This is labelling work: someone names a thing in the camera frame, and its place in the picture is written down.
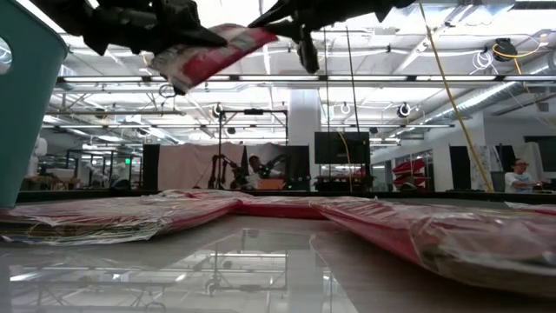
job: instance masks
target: ceiling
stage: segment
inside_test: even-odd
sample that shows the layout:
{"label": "ceiling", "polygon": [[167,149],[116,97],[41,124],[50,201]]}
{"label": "ceiling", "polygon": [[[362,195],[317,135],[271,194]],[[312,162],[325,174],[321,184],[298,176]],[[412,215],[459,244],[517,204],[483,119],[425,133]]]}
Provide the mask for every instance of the ceiling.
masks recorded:
{"label": "ceiling", "polygon": [[[259,2],[259,0],[242,0],[241,6],[232,0],[203,0],[197,3],[202,24],[211,27],[222,22],[241,25],[250,23],[260,15]],[[274,1],[270,0],[261,2],[263,2],[263,10],[267,10],[274,4]],[[426,1],[427,22],[433,30],[434,42],[440,53],[444,71],[449,75],[488,75],[495,71],[500,74],[514,71],[513,62],[493,61],[491,65],[483,68],[478,65],[480,52],[485,47],[492,47],[496,38],[510,38],[520,53],[536,50],[535,53],[522,57],[520,59],[522,64],[544,55],[556,40],[552,32],[554,10],[513,10],[512,1],[499,1],[497,5],[468,7],[434,3],[438,2]],[[445,21],[447,17],[453,17],[450,14],[454,10],[459,10],[460,14],[452,18],[453,24],[447,27]],[[63,40],[69,46],[70,53],[63,63],[64,76],[157,75],[148,68],[148,61],[153,57],[150,54],[134,56],[125,48],[110,46],[109,53],[100,57],[90,50],[80,37],[63,34],[63,30],[51,21],[48,23],[62,33]],[[349,42],[346,29],[349,30]],[[355,75],[438,75],[439,69],[425,34],[425,24],[417,5],[403,10],[392,10],[383,23],[378,23],[373,14],[338,23],[334,27],[327,28],[326,42],[322,31],[313,34],[315,44],[322,54],[319,74],[349,75],[353,71]],[[323,57],[325,46],[328,47],[326,58]],[[307,75],[300,65],[298,56],[292,52],[295,49],[291,50],[291,47],[293,47],[291,40],[281,38],[280,41],[269,44],[268,50],[256,51],[220,74]],[[408,103],[413,108],[413,117],[425,117],[427,113],[438,109],[448,101],[447,94],[440,84],[358,86],[354,89],[355,94],[349,83],[341,87],[329,87],[328,92],[324,85],[312,88],[318,88],[321,95],[323,124],[327,122],[328,106],[330,123],[354,123],[354,110],[351,110],[354,100],[358,106],[359,121],[363,124],[406,123],[408,121],[400,121],[396,116],[396,109],[402,103]],[[107,93],[99,91],[101,89],[98,87],[94,93],[80,91],[80,88],[54,93],[50,99],[49,111],[84,112],[104,109],[124,111],[123,114],[107,115],[104,118],[77,114],[50,116],[45,118],[44,124],[98,125],[123,124],[131,121],[145,125],[217,124],[211,113],[217,103],[228,110],[248,108],[286,110],[289,106],[288,85],[272,84],[271,81],[264,87],[241,82],[209,83],[191,90],[186,97],[169,99],[161,97],[156,89],[139,84],[132,86],[133,92]],[[469,86],[454,83],[451,91],[458,96],[471,89]],[[342,110],[343,106],[349,107],[350,110]],[[169,113],[169,111],[179,111],[180,114]],[[238,114],[230,123],[264,123],[271,124],[272,127],[238,128],[234,135],[224,134],[225,140],[233,141],[235,138],[242,138],[244,143],[268,141],[279,143],[281,140],[277,138],[285,137],[284,127],[281,125],[282,115]],[[156,129],[154,133],[146,135],[139,134],[135,129],[123,127],[108,130],[74,128],[65,131],[84,141],[99,143],[142,143],[145,140],[162,143],[217,143],[218,136],[217,129],[194,127]],[[379,132],[376,136],[385,135],[388,133]]]}

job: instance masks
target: teal bin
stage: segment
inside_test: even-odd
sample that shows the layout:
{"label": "teal bin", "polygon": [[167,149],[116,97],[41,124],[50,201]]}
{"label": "teal bin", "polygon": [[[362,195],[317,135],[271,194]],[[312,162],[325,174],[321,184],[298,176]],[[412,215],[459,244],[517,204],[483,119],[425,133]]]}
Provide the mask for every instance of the teal bin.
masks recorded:
{"label": "teal bin", "polygon": [[0,37],[12,60],[0,74],[0,208],[13,207],[67,56],[65,42],[15,0],[0,0]]}

